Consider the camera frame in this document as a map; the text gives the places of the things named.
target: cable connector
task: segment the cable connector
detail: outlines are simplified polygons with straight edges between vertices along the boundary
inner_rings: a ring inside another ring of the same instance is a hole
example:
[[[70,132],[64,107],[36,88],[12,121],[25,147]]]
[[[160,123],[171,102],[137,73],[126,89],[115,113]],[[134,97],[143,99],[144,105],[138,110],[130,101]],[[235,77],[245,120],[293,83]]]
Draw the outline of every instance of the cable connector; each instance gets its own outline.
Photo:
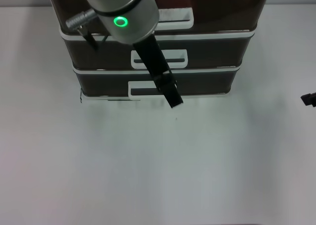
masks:
[[[305,105],[312,105],[313,107],[316,107],[316,92],[313,94],[307,94],[301,96],[302,101]]]

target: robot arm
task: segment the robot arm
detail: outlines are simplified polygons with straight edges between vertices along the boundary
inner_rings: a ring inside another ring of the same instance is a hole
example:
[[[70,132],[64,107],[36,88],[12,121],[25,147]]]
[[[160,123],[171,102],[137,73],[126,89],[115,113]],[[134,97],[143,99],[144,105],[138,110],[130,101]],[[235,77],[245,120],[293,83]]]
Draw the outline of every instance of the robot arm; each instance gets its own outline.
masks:
[[[154,30],[159,21],[159,11],[155,0],[87,1],[92,10],[68,20],[68,27],[78,29],[96,48],[93,37],[83,26],[98,16],[110,35],[118,42],[134,46],[158,91],[165,96],[171,108],[183,103],[176,87],[176,80],[154,36]]]

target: drawer unit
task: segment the drawer unit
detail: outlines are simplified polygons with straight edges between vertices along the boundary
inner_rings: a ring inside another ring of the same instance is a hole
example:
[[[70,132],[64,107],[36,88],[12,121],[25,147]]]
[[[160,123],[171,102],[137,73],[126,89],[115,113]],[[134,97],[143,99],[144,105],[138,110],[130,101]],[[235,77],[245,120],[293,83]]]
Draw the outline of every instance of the drawer unit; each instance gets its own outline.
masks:
[[[62,29],[70,33],[65,22],[90,9],[86,0],[51,0]],[[266,0],[156,0],[161,22],[157,35],[205,34],[217,31],[254,30]],[[88,28],[107,35],[99,19]]]
[[[79,70],[140,70],[146,69],[133,46],[106,41],[95,36],[99,50],[95,51],[81,36],[61,31],[66,46]],[[240,65],[252,32],[156,36],[171,69],[204,69]]]
[[[181,96],[201,96],[228,93],[238,69],[174,70],[173,74]],[[159,95],[148,71],[73,70],[86,96],[136,100]]]

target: stacked drawers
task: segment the stacked drawers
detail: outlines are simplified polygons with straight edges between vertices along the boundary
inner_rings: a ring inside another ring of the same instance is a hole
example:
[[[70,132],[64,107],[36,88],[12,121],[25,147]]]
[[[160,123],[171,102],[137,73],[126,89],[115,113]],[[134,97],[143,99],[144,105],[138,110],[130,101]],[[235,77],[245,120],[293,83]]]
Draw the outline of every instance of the stacked drawers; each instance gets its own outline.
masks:
[[[98,51],[67,28],[68,18],[90,9],[85,0],[51,1],[84,95],[161,97],[133,47],[111,36],[104,40],[108,32],[99,20],[88,24]],[[230,91],[265,1],[156,0],[160,22],[155,36],[183,97]]]

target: black object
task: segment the black object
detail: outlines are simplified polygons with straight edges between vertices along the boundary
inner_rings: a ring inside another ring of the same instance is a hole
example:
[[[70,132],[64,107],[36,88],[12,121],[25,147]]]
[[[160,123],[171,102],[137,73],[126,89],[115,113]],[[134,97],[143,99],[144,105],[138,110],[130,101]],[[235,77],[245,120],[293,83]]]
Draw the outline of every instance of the black object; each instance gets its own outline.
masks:
[[[167,99],[171,108],[183,103],[177,90],[177,82],[164,58],[162,51],[153,34],[133,45],[143,60],[149,74],[159,92]]]
[[[91,32],[88,31],[88,28],[86,26],[81,26],[78,29],[78,32],[95,51],[99,49],[98,43],[95,41],[93,35],[91,34]]]
[[[303,95],[301,96],[301,99],[306,106],[312,105],[313,107],[316,107],[316,92],[313,94]]]

